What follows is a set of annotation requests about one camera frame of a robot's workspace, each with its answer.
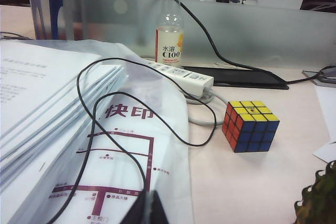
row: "stack of paper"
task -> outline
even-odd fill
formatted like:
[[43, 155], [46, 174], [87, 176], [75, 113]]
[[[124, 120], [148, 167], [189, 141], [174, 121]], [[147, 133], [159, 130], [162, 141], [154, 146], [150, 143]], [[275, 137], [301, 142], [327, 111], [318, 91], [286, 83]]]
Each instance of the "stack of paper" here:
[[[1, 198], [6, 200], [1, 210], [6, 213], [2, 221], [14, 223], [28, 196], [38, 205], [45, 197], [41, 192], [54, 186], [50, 173], [57, 175], [81, 145], [74, 140], [91, 119], [79, 101], [76, 78], [100, 56], [13, 41], [0, 46], [0, 175]], [[97, 98], [117, 91], [126, 78], [123, 68], [113, 65], [95, 65], [84, 73], [80, 88], [90, 111]]]

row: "document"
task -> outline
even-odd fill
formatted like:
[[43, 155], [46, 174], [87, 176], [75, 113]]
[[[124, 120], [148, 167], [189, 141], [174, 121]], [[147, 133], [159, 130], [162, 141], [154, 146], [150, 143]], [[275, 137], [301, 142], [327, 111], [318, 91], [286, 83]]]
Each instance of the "document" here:
[[0, 41], [1, 137], [75, 79], [98, 55]]

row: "red cube face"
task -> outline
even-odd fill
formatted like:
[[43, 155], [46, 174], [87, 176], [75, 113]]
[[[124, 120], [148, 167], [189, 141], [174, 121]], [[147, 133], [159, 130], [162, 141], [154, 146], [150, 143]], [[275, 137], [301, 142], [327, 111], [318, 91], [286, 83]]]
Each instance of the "red cube face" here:
[[279, 122], [260, 101], [230, 101], [222, 131], [234, 152], [266, 152]]

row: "power strip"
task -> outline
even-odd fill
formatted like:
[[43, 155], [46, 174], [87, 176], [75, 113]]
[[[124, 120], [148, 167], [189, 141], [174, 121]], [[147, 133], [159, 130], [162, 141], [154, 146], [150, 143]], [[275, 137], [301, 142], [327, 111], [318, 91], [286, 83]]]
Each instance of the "power strip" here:
[[145, 60], [152, 68], [172, 78], [186, 92], [196, 98], [201, 98], [205, 89], [209, 90], [214, 85], [214, 78], [205, 74], [191, 72], [185, 69], [168, 66], [150, 60]]

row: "black cable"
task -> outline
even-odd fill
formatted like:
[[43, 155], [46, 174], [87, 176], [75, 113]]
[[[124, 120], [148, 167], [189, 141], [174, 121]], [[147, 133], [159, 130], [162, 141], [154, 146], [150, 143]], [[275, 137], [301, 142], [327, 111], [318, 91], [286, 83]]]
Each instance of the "black cable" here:
[[[79, 80], [80, 80], [80, 76], [83, 74], [83, 72], [85, 72], [87, 69], [89, 69], [91, 66], [99, 63], [99, 62], [102, 62], [102, 61], [106, 61], [106, 60], [122, 60], [122, 61], [126, 61], [126, 62], [129, 62], [129, 63], [132, 63], [132, 64], [135, 64], [135, 65], [139, 65], [139, 66], [143, 66], [143, 67], [146, 67], [146, 68], [149, 68], [157, 73], [159, 73], [160, 75], [164, 76], [165, 78], [169, 79], [170, 81], [172, 81], [180, 90], [182, 90], [186, 95], [188, 96], [191, 96], [193, 97], [195, 100], [197, 100], [198, 102], [204, 104], [213, 114], [214, 116], [214, 127], [208, 137], [208, 139], [203, 142], [202, 144], [192, 144], [192, 143], [189, 143], [189, 142], [186, 142], [184, 141], [168, 124], [167, 122], [165, 122], [152, 108], [150, 108], [147, 104], [145, 104], [144, 102], [142, 102], [140, 99], [134, 97], [133, 95], [131, 94], [128, 94], [128, 93], [125, 93], [125, 92], [121, 92], [121, 91], [117, 91], [117, 92], [112, 92], [112, 93], [108, 93], [108, 94], [105, 94], [103, 96], [101, 96], [94, 104], [94, 107], [93, 107], [93, 112], [91, 114], [91, 112], [89, 111], [89, 109], [87, 108], [83, 98], [82, 98], [82, 95], [81, 95], [81, 92], [80, 92], [80, 86], [79, 86]], [[69, 205], [71, 199], [73, 198], [75, 192], [76, 192], [76, 189], [79, 185], [79, 182], [81, 180], [81, 177], [84, 173], [84, 170], [85, 170], [85, 167], [86, 167], [86, 164], [87, 164], [87, 161], [88, 161], [88, 158], [89, 158], [89, 154], [90, 154], [90, 151], [91, 151], [91, 146], [92, 146], [92, 141], [93, 141], [93, 135], [95, 133], [95, 125], [97, 125], [101, 130], [102, 132], [121, 150], [123, 151], [125, 154], [127, 154], [131, 159], [133, 159], [133, 161], [136, 163], [140, 173], [141, 173], [141, 177], [142, 177], [142, 180], [143, 180], [143, 184], [144, 184], [144, 189], [146, 189], [146, 179], [145, 179], [145, 174], [144, 174], [144, 171], [140, 165], [140, 163], [138, 162], [138, 160], [131, 154], [129, 153], [126, 149], [124, 149], [117, 141], [115, 141], [115, 139], [113, 139], [111, 137], [111, 135], [104, 129], [104, 127], [96, 120], [96, 110], [97, 110], [97, 106], [98, 106], [98, 103], [106, 98], [106, 97], [109, 97], [111, 95], [115, 95], [115, 94], [122, 94], [122, 95], [126, 95], [128, 97], [131, 97], [133, 99], [135, 99], [136, 101], [138, 101], [139, 103], [141, 103], [143, 106], [145, 106], [148, 110], [150, 110], [154, 115], [157, 116], [157, 118], [159, 118], [159, 120], [161, 122], [163, 122], [167, 127], [168, 129], [177, 137], [178, 140], [180, 140], [182, 143], [188, 145], [188, 146], [193, 146], [193, 147], [200, 147], [200, 146], [204, 146], [206, 145], [210, 139], [212, 138], [213, 134], [214, 134], [214, 131], [216, 129], [216, 124], [217, 124], [217, 120], [216, 120], [216, 114], [215, 112], [207, 105], [205, 104], [204, 102], [202, 102], [201, 100], [195, 98], [193, 95], [189, 94], [188, 92], [186, 92], [179, 84], [177, 84], [173, 79], [171, 79], [170, 77], [162, 74], [161, 72], [157, 71], [156, 69], [153, 69], [151, 68], [150, 66], [148, 65], [145, 65], [145, 64], [142, 64], [142, 63], [138, 63], [138, 62], [135, 62], [135, 61], [131, 61], [131, 60], [127, 60], [127, 59], [123, 59], [123, 58], [106, 58], [106, 59], [100, 59], [100, 60], [96, 60], [94, 62], [92, 62], [91, 64], [87, 65], [84, 69], [82, 69], [78, 76], [77, 76], [77, 92], [78, 92], [78, 97], [79, 97], [79, 100], [83, 106], [83, 108], [85, 109], [86, 113], [91, 117], [92, 119], [92, 126], [91, 126], [91, 133], [90, 133], [90, 139], [89, 139], [89, 142], [88, 142], [88, 147], [87, 147], [87, 151], [86, 151], [86, 155], [84, 157], [84, 160], [83, 160], [83, 163], [82, 163], [82, 167], [80, 169], [80, 172], [77, 176], [77, 179], [75, 181], [75, 184], [73, 185], [72, 189], [71, 189], [71, 192], [69, 194], [69, 197], [67, 198], [67, 200], [65, 201], [65, 203], [62, 205], [62, 207], [57, 211], [57, 213], [51, 218], [50, 221], [47, 222], [47, 224], [51, 224], [51, 223], [54, 223], [55, 220], [57, 220], [57, 218], [63, 213], [63, 211], [67, 208], [67, 206]]]
[[22, 40], [31, 39], [29, 37], [26, 37], [26, 36], [23, 36], [23, 35], [20, 35], [20, 34], [16, 34], [16, 33], [12, 33], [10, 31], [0, 31], [0, 34], [11, 34], [11, 35], [17, 36], [17, 37], [4, 36], [4, 39], [22, 39]]
[[322, 74], [322, 71], [324, 69], [333, 68], [333, 67], [334, 66], [326, 66], [326, 67], [320, 69], [316, 74], [314, 74], [311, 77], [307, 77], [307, 78], [303, 78], [303, 79], [299, 79], [299, 80], [294, 80], [294, 81], [287, 81], [286, 84], [295, 84], [295, 83], [299, 83], [299, 82], [303, 82], [303, 81], [309, 81], [309, 80], [316, 79], [320, 74]]
[[205, 26], [202, 24], [202, 22], [196, 17], [196, 15], [193, 14], [193, 12], [191, 10], [188, 9], [188, 7], [186, 7], [182, 2], [179, 2], [177, 0], [174, 0], [176, 1], [177, 3], [179, 3], [182, 8], [196, 21], [196, 23], [201, 27], [201, 29], [203, 30], [203, 32], [205, 33], [206, 37], [208, 38], [210, 44], [211, 44], [211, 47], [213, 49], [213, 51], [215, 52], [216, 56], [222, 60], [223, 62], [225, 63], [228, 63], [230, 65], [233, 65], [233, 66], [237, 66], [237, 67], [240, 67], [240, 68], [245, 68], [245, 69], [250, 69], [250, 70], [253, 70], [253, 71], [258, 71], [258, 72], [263, 72], [263, 73], [266, 73], [272, 77], [274, 77], [275, 79], [277, 79], [280, 83], [282, 84], [294, 84], [294, 83], [298, 83], [298, 82], [303, 82], [303, 81], [308, 81], [308, 80], [312, 80], [312, 79], [315, 79], [319, 74], [320, 72], [325, 69], [321, 69], [318, 74], [314, 75], [314, 77], [309, 77], [309, 78], [304, 78], [304, 79], [299, 79], [299, 80], [293, 80], [293, 81], [286, 81], [284, 80], [283, 78], [279, 77], [278, 75], [274, 74], [273, 72], [271, 71], [268, 71], [268, 70], [265, 70], [265, 69], [261, 69], [261, 68], [256, 68], [256, 67], [252, 67], [252, 66], [248, 66], [248, 65], [244, 65], [244, 64], [241, 64], [241, 63], [236, 63], [234, 61], [231, 61], [231, 60], [228, 60], [227, 58], [224, 58], [218, 51], [214, 41], [212, 40], [209, 32], [207, 31], [207, 29], [205, 28]]

